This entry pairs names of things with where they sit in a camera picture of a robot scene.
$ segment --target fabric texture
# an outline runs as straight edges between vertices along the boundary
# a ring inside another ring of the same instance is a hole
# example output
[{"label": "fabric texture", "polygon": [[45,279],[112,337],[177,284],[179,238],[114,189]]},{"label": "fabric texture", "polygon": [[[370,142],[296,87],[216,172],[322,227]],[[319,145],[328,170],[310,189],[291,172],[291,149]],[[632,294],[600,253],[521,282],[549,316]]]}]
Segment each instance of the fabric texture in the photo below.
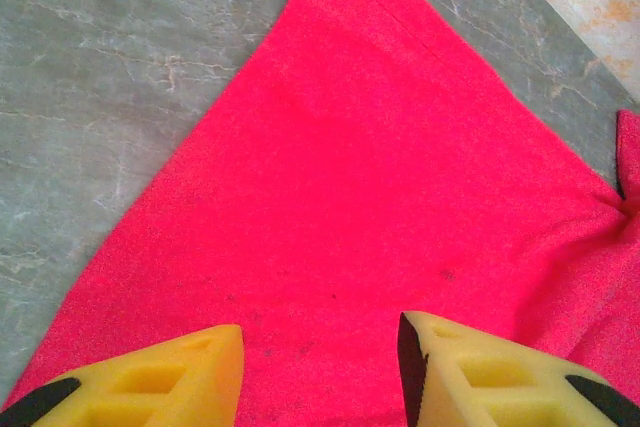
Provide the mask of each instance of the fabric texture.
[{"label": "fabric texture", "polygon": [[289,0],[109,235],[9,402],[239,323],[237,425],[403,425],[403,310],[568,357],[640,401],[640,120],[623,200],[424,0]]}]

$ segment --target black tip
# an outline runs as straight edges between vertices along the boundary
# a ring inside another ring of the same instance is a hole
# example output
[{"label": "black tip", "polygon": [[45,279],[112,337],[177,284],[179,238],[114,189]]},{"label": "black tip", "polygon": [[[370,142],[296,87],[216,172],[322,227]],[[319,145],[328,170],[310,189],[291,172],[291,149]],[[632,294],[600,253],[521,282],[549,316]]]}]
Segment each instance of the black tip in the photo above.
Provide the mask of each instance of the black tip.
[{"label": "black tip", "polygon": [[404,314],[400,315],[398,329],[398,360],[407,424],[409,427],[416,427],[427,376],[428,356],[422,357],[418,333]]},{"label": "black tip", "polygon": [[43,385],[0,413],[0,427],[30,427],[80,387],[74,377]]},{"label": "black tip", "polygon": [[640,426],[640,407],[613,387],[580,375],[567,375],[565,378],[618,427]]}]

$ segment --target yellow plastic part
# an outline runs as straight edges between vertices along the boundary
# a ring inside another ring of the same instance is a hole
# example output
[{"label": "yellow plastic part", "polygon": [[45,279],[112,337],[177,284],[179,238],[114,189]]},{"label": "yellow plastic part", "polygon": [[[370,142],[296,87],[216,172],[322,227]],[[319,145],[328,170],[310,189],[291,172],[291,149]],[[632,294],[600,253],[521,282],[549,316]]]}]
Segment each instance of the yellow plastic part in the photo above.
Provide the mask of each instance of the yellow plastic part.
[{"label": "yellow plastic part", "polygon": [[[573,374],[607,383],[594,372],[435,315],[407,312],[404,317],[417,334],[423,368],[426,359],[414,425],[615,427],[565,379]],[[402,356],[400,364],[406,401],[405,377],[411,372]]]},{"label": "yellow plastic part", "polygon": [[82,385],[36,427],[231,427],[242,332],[219,325],[65,373]]}]

